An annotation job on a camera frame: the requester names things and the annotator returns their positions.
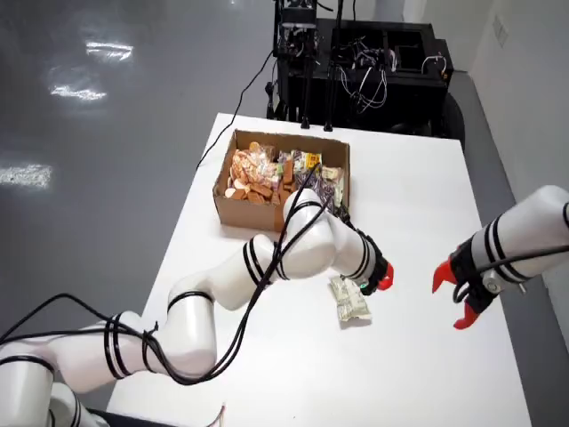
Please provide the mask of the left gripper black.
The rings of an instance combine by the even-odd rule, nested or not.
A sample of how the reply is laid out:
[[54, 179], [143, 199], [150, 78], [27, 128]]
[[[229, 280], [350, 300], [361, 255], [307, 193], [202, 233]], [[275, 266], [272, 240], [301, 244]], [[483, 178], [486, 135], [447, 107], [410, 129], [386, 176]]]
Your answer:
[[357, 267], [357, 278], [364, 281], [360, 286], [361, 293], [370, 296], [377, 289], [390, 289], [394, 277], [393, 266], [383, 257], [381, 250], [370, 236], [359, 234], [359, 237], [362, 242], [362, 256]]

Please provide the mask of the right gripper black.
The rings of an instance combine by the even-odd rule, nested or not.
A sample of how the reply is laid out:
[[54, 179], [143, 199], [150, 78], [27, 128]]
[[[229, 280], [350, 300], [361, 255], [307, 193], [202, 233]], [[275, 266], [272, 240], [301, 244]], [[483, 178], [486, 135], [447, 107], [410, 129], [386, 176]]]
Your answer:
[[501, 277], [494, 270], [478, 271], [495, 260], [486, 244], [464, 242], [451, 254], [450, 260], [442, 262], [433, 274], [432, 293], [443, 283], [457, 284], [453, 290], [453, 301], [463, 302], [464, 312], [453, 327], [464, 330], [471, 327], [479, 314], [484, 312], [501, 292]]

